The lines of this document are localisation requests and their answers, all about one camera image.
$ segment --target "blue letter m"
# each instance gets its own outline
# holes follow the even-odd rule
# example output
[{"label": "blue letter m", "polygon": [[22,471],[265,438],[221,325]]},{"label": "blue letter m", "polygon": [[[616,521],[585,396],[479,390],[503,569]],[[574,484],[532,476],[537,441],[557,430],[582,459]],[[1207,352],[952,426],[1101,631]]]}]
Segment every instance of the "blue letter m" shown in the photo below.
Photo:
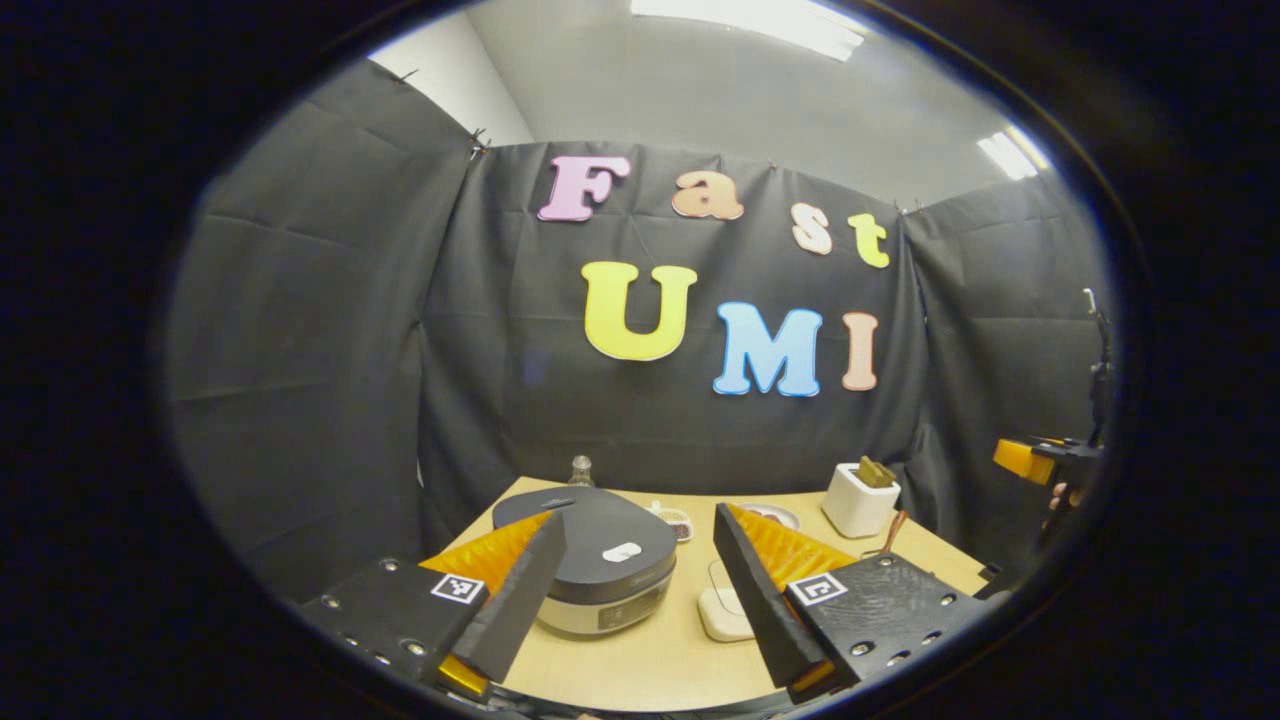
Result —
[{"label": "blue letter m", "polygon": [[750,302],[724,302],[717,314],[724,319],[724,373],[712,383],[716,392],[746,395],[751,389],[746,379],[746,363],[750,361],[760,392],[769,392],[786,364],[778,392],[800,397],[818,395],[813,365],[822,315],[813,310],[792,310],[782,320],[777,337],[771,338],[764,318]]}]

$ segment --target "glass bottle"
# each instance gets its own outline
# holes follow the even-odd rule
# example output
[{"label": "glass bottle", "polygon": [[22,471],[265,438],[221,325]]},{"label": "glass bottle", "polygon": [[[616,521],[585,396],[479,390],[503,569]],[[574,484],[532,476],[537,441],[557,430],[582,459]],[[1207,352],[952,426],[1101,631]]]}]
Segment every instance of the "glass bottle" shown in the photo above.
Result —
[{"label": "glass bottle", "polygon": [[573,459],[573,477],[568,479],[571,486],[585,486],[594,488],[595,483],[591,482],[591,459],[585,455],[579,455]]}]

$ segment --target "ceiling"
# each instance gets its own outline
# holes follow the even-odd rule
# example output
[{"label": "ceiling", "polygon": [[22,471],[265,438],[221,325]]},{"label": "ceiling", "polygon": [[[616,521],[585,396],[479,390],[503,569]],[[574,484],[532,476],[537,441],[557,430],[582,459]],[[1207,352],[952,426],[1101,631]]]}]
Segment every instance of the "ceiling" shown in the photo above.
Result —
[{"label": "ceiling", "polygon": [[467,10],[535,141],[772,159],[904,209],[1007,182],[977,141],[1009,123],[911,45],[873,31],[840,63],[628,8],[489,0]]}]

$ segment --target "black curtain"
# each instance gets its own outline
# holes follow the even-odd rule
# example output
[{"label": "black curtain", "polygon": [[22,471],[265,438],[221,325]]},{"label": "black curtain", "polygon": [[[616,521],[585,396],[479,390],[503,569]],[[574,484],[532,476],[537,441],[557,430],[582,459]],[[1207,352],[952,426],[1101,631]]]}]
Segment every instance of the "black curtain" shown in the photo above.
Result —
[{"label": "black curtain", "polygon": [[1121,322],[1102,238],[1052,173],[931,205],[906,215],[904,228],[929,347],[906,466],[929,498],[922,516],[979,560],[1025,573],[1048,497],[992,455],[1001,437],[1088,438],[1101,340],[1083,288]]},{"label": "black curtain", "polygon": [[174,439],[266,584],[421,552],[419,309],[467,132],[371,61],[300,101],[193,217],[164,345]]},{"label": "black curtain", "polygon": [[[585,223],[543,222],[559,155],[618,155],[631,173]],[[676,178],[732,178],[741,218],[685,218]],[[833,250],[791,236],[791,205],[820,208]],[[888,229],[886,269],[858,255],[850,215]],[[915,270],[891,205],[760,160],[605,142],[498,147],[471,168],[422,310],[426,332],[420,454],[434,543],[448,542],[517,475],[567,479],[585,454],[602,487],[692,495],[826,489],[837,462],[863,454],[901,464],[924,393],[928,351]],[[655,265],[682,265],[689,291],[682,345],[667,357],[622,361],[584,332],[584,264],[630,263],[627,324],[652,331]],[[819,313],[815,397],[774,387],[712,389],[724,363],[722,302],[751,302],[776,333],[792,309]],[[841,316],[876,315],[869,392],[841,387],[849,337]]]}]

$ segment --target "yellow letter u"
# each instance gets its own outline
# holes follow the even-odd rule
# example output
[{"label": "yellow letter u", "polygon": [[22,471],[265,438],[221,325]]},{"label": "yellow letter u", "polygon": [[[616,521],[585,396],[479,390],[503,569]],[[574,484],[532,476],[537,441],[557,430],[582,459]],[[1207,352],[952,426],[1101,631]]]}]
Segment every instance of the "yellow letter u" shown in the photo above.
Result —
[{"label": "yellow letter u", "polygon": [[685,315],[689,309],[689,286],[698,282],[698,273],[678,265],[659,265],[653,279],[662,286],[662,311],[658,327],[649,334],[627,329],[627,286],[640,277],[627,263],[588,263],[586,340],[609,357],[620,360],[657,360],[671,355],[685,340]]}]

